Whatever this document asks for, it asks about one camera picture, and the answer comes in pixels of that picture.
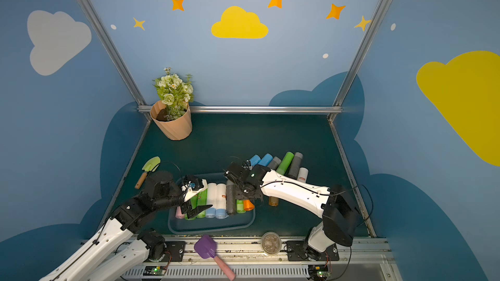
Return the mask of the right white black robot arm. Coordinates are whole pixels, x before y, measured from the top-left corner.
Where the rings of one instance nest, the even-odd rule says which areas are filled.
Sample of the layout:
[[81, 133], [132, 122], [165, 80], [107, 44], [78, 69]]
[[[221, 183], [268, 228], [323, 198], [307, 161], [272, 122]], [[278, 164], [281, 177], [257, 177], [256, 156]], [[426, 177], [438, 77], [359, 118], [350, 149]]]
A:
[[269, 167], [255, 165], [249, 169], [235, 162], [226, 169], [225, 177], [235, 183], [240, 200], [276, 197], [321, 219], [302, 243], [303, 257], [315, 259], [334, 244], [351, 247], [356, 228], [363, 222], [350, 190], [340, 185], [314, 186], [286, 177]]

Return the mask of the white roll red label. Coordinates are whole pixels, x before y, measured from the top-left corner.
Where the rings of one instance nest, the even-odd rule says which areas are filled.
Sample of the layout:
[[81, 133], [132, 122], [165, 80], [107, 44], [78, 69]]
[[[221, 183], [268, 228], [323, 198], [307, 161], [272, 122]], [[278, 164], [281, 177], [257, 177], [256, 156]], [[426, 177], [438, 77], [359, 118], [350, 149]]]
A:
[[225, 219], [227, 215], [227, 186], [225, 183], [219, 183], [216, 186], [216, 218]]

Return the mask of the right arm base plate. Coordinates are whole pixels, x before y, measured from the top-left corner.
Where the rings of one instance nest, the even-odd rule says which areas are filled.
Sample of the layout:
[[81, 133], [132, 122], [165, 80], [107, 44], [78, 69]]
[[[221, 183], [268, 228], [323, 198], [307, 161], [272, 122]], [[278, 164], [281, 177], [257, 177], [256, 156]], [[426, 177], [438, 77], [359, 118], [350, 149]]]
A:
[[284, 248], [288, 261], [339, 261], [337, 245], [330, 245], [324, 252], [315, 251], [305, 241], [287, 241]]

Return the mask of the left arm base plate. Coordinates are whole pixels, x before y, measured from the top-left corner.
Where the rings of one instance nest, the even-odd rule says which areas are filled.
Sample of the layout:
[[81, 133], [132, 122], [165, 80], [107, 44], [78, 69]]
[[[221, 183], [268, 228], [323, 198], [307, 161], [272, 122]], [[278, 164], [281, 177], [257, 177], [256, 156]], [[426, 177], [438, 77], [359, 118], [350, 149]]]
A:
[[167, 241], [161, 249], [159, 262], [181, 262], [184, 258], [186, 242]]

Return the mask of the pink trash bag roll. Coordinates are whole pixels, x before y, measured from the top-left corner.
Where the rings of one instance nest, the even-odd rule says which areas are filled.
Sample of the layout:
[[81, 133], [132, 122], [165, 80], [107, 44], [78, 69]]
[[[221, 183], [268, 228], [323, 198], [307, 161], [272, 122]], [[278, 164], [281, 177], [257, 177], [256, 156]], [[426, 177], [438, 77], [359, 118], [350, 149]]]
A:
[[178, 206], [177, 209], [176, 209], [175, 217], [177, 219], [184, 219], [185, 218], [185, 214], [182, 213], [182, 210], [181, 210], [180, 206]]

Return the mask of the green trash bag roll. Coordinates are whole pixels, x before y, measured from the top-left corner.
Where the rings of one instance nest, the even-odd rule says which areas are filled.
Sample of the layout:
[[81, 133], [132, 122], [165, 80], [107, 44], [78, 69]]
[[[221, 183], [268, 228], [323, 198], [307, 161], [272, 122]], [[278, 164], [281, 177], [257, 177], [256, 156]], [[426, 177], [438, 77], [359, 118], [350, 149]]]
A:
[[189, 201], [186, 202], [186, 205], [188, 207], [188, 210], [184, 216], [186, 220], [194, 220], [194, 218], [196, 217], [194, 210], [197, 207], [197, 198], [198, 196], [193, 196]]

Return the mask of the white blue trash bag roll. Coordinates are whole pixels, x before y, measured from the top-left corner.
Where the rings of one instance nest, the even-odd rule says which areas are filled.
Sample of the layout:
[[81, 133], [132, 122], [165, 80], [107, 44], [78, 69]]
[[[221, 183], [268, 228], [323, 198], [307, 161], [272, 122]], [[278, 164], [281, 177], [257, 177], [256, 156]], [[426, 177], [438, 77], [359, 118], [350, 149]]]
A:
[[206, 205], [211, 205], [211, 207], [209, 207], [206, 210], [205, 217], [207, 219], [211, 219], [211, 218], [216, 217], [216, 199], [217, 199], [217, 184], [216, 183], [209, 183], [208, 189], [207, 189]]

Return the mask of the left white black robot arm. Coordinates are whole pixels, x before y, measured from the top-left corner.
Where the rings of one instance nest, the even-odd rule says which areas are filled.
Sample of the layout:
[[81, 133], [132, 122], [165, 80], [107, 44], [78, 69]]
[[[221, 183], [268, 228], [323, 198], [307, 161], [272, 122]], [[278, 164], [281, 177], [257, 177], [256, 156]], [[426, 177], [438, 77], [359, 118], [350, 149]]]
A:
[[209, 205], [194, 208], [190, 202], [191, 198], [206, 189], [207, 180], [194, 175], [187, 175], [176, 182], [168, 171], [150, 173], [144, 178], [139, 194], [116, 208], [90, 240], [42, 279], [84, 280], [121, 243], [151, 222], [158, 211], [181, 207], [183, 214], [195, 217], [208, 209]]

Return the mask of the dark grey trash bag roll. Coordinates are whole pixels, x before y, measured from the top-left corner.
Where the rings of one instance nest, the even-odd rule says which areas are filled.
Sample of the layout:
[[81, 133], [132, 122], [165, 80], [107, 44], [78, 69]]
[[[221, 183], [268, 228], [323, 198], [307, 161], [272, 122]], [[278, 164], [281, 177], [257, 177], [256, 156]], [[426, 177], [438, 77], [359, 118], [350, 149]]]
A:
[[226, 184], [226, 199], [227, 206], [226, 211], [228, 216], [237, 214], [236, 211], [236, 185], [234, 182], [228, 180]]

